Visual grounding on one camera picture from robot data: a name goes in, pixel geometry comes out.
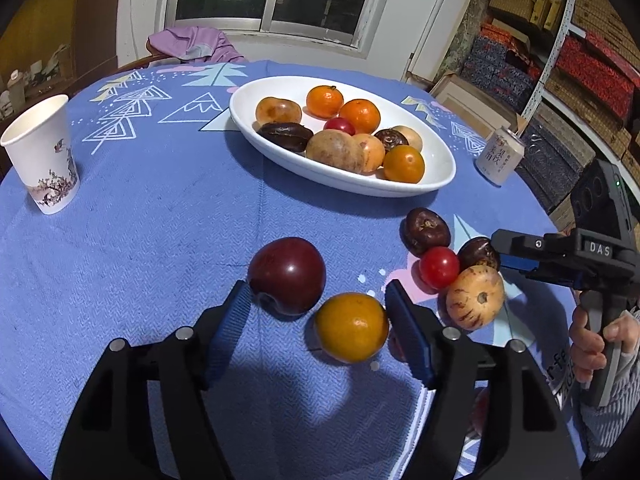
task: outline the finger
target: finger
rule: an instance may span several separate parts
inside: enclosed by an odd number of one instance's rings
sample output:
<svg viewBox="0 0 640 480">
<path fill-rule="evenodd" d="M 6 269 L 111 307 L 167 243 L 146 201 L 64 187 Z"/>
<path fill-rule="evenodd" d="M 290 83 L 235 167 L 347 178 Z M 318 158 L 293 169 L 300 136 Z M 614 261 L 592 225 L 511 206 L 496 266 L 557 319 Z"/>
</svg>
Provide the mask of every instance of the finger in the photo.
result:
<svg viewBox="0 0 640 480">
<path fill-rule="evenodd" d="M 621 342 L 622 351 L 628 354 L 636 348 L 640 337 L 640 326 L 632 316 L 622 315 L 606 326 L 602 333 L 607 341 Z"/>
<path fill-rule="evenodd" d="M 601 370 L 607 365 L 607 358 L 600 352 L 585 352 L 576 345 L 571 345 L 571 359 L 576 366 L 585 370 Z"/>
<path fill-rule="evenodd" d="M 576 346 L 585 352 L 602 352 L 604 341 L 599 334 L 581 327 L 579 323 L 573 323 L 569 327 L 569 337 Z"/>
<path fill-rule="evenodd" d="M 593 372 L 591 370 L 585 370 L 579 366 L 574 365 L 575 380 L 581 384 L 588 383 L 593 379 Z"/>
<path fill-rule="evenodd" d="M 574 314 L 572 316 L 574 322 L 572 324 L 577 325 L 578 328 L 585 328 L 589 321 L 589 315 L 587 311 L 581 306 L 575 307 Z"/>
</svg>

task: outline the cup rim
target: cup rim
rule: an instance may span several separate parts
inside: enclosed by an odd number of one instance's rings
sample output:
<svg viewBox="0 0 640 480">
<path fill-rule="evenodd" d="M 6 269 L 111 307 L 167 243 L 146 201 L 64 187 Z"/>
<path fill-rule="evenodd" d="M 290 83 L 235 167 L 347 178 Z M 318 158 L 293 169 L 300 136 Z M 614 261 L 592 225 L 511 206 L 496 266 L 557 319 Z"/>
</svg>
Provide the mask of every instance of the cup rim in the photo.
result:
<svg viewBox="0 0 640 480">
<path fill-rule="evenodd" d="M 52 111 L 50 111 L 50 113 L 45 118 L 38 121 L 31 128 L 24 130 L 18 136 L 13 137 L 10 140 L 5 140 L 11 137 L 13 131 L 16 128 L 20 128 L 20 124 L 26 121 L 27 120 L 26 118 L 29 117 L 29 115 L 37 113 L 40 108 L 46 106 L 47 104 L 50 105 L 52 101 L 55 102 L 54 104 L 56 105 L 56 107 Z M 2 134 L 2 137 L 0 137 L 0 146 L 5 148 L 7 146 L 11 146 L 12 144 L 15 144 L 16 142 L 24 139 L 26 136 L 28 136 L 34 130 L 36 130 L 42 123 L 47 121 L 52 115 L 57 113 L 60 110 L 60 108 L 62 108 L 64 105 L 68 103 L 68 101 L 69 101 L 69 97 L 66 94 L 59 94 L 59 95 L 47 97 L 46 99 L 43 99 L 39 103 L 34 104 L 31 108 L 28 108 L 27 110 L 25 110 L 18 117 L 16 117 L 11 124 L 9 124 L 7 129 Z"/>
</svg>

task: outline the silver screw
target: silver screw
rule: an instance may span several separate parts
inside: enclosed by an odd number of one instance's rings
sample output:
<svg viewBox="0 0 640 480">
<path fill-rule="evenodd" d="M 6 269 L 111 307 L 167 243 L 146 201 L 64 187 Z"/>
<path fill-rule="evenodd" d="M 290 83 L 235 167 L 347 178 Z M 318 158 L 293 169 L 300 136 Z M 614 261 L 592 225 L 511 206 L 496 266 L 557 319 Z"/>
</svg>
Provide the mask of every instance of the silver screw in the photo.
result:
<svg viewBox="0 0 640 480">
<path fill-rule="evenodd" d="M 527 345 L 520 341 L 520 339 L 512 339 L 509 341 L 509 348 L 518 354 L 522 354 L 527 349 Z"/>
<path fill-rule="evenodd" d="M 187 341 L 187 339 L 191 339 L 193 336 L 193 328 L 190 326 L 181 326 L 178 330 L 175 331 L 175 336 L 180 341 Z"/>
<path fill-rule="evenodd" d="M 442 329 L 442 335 L 450 341 L 457 341 L 458 339 L 460 339 L 460 336 L 462 334 L 457 328 L 453 326 L 446 326 Z"/>
<path fill-rule="evenodd" d="M 109 350 L 111 350 L 112 352 L 119 352 L 124 348 L 124 345 L 126 345 L 126 343 L 127 342 L 120 337 L 117 339 L 114 339 L 109 343 Z"/>
</svg>

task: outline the tablecloth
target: tablecloth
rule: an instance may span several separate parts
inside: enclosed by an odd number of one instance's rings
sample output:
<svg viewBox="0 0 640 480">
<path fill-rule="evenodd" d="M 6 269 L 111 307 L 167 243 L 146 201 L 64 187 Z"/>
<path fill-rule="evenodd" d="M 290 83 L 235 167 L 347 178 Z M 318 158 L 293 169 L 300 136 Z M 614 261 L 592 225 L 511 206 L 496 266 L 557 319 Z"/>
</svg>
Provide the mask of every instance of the tablecloth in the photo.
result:
<svg viewBox="0 0 640 480">
<path fill-rule="evenodd" d="M 343 82 L 400 104 L 450 146 L 455 179 L 419 197 L 372 198 L 273 164 L 235 131 L 228 102 L 240 85 L 274 75 Z M 318 247 L 327 267 L 323 299 L 352 290 L 382 301 L 385 284 L 398 278 L 416 303 L 436 308 L 398 236 L 411 208 L 438 212 L 455 249 L 497 228 L 554 230 L 518 176 L 497 188 L 478 175 L 481 137 L 402 82 L 270 61 L 151 68 L 85 89 L 68 104 L 68 118 L 81 180 L 74 201 L 44 216 L 14 170 L 0 186 L 0 415 L 48 476 L 105 345 L 118 336 L 155 342 L 193 323 L 271 240 L 300 236 Z M 571 294 L 504 277 L 506 307 L 472 338 L 526 341 L 550 387 L 566 397 Z M 431 393 L 386 346 L 373 358 L 379 367 L 337 366 L 310 352 L 311 318 L 283 322 L 253 306 L 229 370 L 205 394 L 231 469 L 239 480 L 399 478 Z M 156 384 L 149 395 L 158 413 Z M 582 462 L 570 400 L 564 412 Z M 175 473 L 166 431 L 154 420 L 160 463 Z M 477 440 L 465 444 L 459 475 L 472 470 L 477 450 Z"/>
</svg>

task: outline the gray knit sleeve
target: gray knit sleeve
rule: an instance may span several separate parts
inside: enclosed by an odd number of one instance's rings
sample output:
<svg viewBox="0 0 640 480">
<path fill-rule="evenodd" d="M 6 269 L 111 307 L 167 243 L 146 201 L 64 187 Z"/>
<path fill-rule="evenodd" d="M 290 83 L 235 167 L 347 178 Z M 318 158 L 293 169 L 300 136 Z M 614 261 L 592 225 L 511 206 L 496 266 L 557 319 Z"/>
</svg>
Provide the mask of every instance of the gray knit sleeve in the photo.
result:
<svg viewBox="0 0 640 480">
<path fill-rule="evenodd" d="M 640 311 L 634 314 L 640 319 Z M 603 408 L 592 408 L 580 403 L 582 421 L 586 427 L 588 457 L 591 461 L 602 459 L 625 429 L 640 400 L 640 341 L 633 352 L 620 354 L 616 382 L 611 400 Z"/>
</svg>

